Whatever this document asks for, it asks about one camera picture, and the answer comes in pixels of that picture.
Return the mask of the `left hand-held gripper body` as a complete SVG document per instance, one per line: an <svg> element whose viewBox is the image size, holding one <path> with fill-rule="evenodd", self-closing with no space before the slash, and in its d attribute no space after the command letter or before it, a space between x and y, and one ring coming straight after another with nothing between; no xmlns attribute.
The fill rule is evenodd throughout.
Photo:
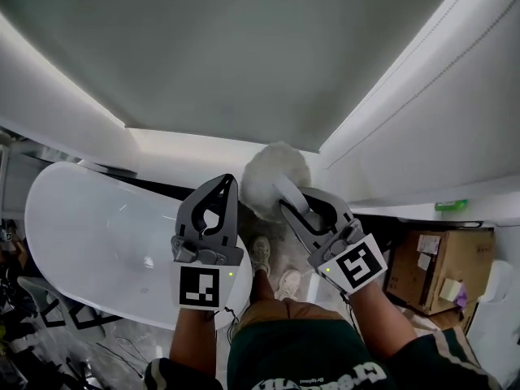
<svg viewBox="0 0 520 390"><path fill-rule="evenodd" d="M245 251L227 245L209 245L182 236L171 238L172 300L193 310L222 310L228 303Z"/></svg>

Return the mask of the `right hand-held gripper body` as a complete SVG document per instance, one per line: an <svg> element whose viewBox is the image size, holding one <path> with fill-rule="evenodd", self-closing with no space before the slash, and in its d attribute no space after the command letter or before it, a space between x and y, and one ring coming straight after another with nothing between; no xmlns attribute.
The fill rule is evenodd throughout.
<svg viewBox="0 0 520 390"><path fill-rule="evenodd" d="M308 263L340 293L350 296L387 269L372 234L366 235L353 219L310 253Z"/></svg>

